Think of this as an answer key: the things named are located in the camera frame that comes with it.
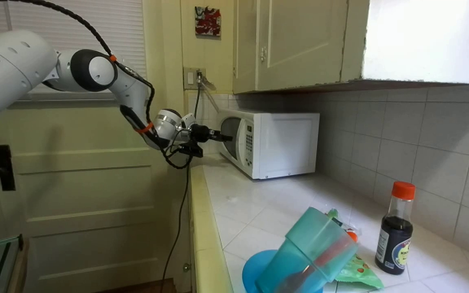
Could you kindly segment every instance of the electrical outlet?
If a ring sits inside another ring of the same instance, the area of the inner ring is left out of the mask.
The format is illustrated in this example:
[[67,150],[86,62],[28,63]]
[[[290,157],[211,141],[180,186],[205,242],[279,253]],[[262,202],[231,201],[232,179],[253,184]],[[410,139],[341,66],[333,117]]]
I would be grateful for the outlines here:
[[197,83],[197,72],[205,76],[205,68],[184,67],[184,89],[196,90],[199,88]]

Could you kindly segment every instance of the soy sauce bottle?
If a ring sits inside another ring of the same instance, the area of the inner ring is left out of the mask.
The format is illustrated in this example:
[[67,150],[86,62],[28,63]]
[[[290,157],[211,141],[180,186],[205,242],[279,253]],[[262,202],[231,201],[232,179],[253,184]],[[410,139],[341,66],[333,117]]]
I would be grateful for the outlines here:
[[390,207],[381,222],[376,250],[376,265],[389,274],[400,275],[406,267],[414,230],[410,222],[414,194],[414,185],[394,182]]

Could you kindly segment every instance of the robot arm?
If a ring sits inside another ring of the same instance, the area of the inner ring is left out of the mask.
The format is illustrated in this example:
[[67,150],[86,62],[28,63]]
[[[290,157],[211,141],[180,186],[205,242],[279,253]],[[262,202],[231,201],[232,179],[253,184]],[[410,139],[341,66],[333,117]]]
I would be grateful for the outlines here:
[[219,132],[196,124],[193,114],[181,117],[163,109],[153,123],[146,120],[145,101],[149,87],[118,69],[110,57],[94,50],[54,50],[44,39],[30,31],[0,34],[0,112],[43,82],[52,89],[67,92],[98,92],[109,89],[121,113],[155,149],[166,149],[176,142],[181,152],[202,156],[197,142],[225,140]]

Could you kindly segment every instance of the teal plastic cup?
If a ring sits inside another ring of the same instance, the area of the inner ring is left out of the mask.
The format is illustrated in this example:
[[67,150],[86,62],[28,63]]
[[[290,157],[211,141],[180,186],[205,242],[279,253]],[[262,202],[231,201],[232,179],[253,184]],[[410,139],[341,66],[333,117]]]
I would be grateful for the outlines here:
[[357,244],[345,230],[309,208],[287,233],[256,286],[262,293],[317,292],[356,252]]

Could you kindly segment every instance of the window blind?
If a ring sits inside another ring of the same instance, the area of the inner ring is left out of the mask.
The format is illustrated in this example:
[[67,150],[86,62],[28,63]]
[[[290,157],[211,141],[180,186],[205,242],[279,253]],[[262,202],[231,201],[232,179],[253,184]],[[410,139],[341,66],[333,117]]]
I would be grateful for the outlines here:
[[[146,53],[142,0],[50,0],[87,20],[120,55],[146,77]],[[42,6],[0,2],[0,32],[30,30],[44,37],[56,50],[93,49],[104,52],[93,35],[76,20]],[[49,92],[36,87],[35,92]]]

